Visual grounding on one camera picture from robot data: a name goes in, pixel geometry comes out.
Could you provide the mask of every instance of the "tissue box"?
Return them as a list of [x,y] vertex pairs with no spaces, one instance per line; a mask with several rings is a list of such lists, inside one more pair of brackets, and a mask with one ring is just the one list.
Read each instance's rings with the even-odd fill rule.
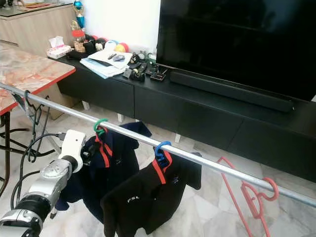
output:
[[50,58],[58,59],[66,55],[66,53],[71,51],[69,45],[63,45],[62,47],[50,48],[47,50],[46,54]]

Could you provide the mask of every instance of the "robotic arm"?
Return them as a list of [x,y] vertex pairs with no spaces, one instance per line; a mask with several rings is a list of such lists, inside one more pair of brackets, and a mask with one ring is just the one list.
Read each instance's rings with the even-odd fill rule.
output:
[[84,143],[84,133],[67,131],[58,159],[41,170],[17,206],[0,219],[0,237],[39,236],[68,179],[82,168],[80,151]]

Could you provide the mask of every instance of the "computer mouse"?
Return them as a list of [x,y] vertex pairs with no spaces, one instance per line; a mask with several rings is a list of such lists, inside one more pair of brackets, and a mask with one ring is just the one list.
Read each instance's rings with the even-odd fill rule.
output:
[[115,62],[119,62],[119,61],[123,61],[125,60],[125,56],[124,55],[117,55],[113,57],[113,61]]

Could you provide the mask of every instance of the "white wall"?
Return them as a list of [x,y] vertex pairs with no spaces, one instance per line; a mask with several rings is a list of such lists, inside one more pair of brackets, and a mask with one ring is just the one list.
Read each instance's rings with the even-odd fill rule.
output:
[[160,0],[81,0],[88,34],[142,46],[157,46]]

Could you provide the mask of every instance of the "television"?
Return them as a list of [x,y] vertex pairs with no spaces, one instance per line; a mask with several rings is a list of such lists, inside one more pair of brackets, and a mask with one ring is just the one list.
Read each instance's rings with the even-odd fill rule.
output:
[[157,62],[310,101],[316,0],[161,0]]

